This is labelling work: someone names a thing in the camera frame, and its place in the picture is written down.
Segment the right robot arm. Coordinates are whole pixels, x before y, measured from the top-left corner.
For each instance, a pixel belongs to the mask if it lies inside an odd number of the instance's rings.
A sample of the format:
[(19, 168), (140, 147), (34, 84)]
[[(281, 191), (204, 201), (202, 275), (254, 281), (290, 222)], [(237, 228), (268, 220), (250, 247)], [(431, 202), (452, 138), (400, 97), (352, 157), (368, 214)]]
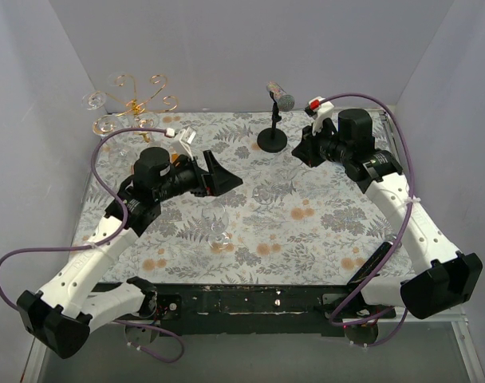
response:
[(436, 226), (412, 192), (412, 184), (391, 152), (377, 148), (373, 120), (364, 109), (346, 109), (331, 119), (332, 110), (309, 111), (292, 151), (313, 168), (331, 161), (384, 215), (407, 252), (415, 275), (409, 280), (373, 277), (348, 297), (349, 310), (366, 317), (377, 305), (401, 306), (425, 319), (469, 300), (483, 269), (475, 253), (464, 254)]

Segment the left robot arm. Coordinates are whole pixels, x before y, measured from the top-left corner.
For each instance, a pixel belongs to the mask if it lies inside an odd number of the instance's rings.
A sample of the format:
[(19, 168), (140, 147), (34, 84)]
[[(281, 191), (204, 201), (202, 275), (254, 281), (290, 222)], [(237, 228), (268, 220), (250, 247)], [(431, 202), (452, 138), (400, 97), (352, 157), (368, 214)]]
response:
[(154, 316), (157, 289), (140, 277), (131, 277), (95, 297), (90, 294), (159, 217), (162, 202), (188, 192), (196, 197), (219, 196), (243, 184), (211, 151), (204, 151), (203, 156), (206, 169), (187, 155), (172, 160), (164, 148), (140, 153), (133, 174), (121, 184), (86, 248), (38, 292), (26, 290), (18, 298), (17, 309), (29, 333), (66, 359), (81, 349), (93, 331), (122, 316)]

